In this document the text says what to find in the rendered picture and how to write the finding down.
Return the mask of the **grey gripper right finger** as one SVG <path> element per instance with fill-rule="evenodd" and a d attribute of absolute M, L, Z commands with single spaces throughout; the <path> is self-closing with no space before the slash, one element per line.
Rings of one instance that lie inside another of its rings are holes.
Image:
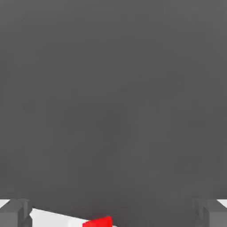
<path fill-rule="evenodd" d="M 227 227 L 227 199 L 196 199 L 194 227 Z"/>

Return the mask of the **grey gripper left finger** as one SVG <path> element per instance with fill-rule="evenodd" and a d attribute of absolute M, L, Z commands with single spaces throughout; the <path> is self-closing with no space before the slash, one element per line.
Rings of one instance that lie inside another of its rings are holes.
<path fill-rule="evenodd" d="M 11 199 L 0 208 L 0 227 L 33 227 L 30 200 Z"/>

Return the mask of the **small red cube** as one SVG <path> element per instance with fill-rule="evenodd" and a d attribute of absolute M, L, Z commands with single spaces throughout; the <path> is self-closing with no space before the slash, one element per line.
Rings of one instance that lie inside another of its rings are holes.
<path fill-rule="evenodd" d="M 94 220 L 89 220 L 83 223 L 82 227 L 113 227 L 112 217 L 106 216 Z"/>

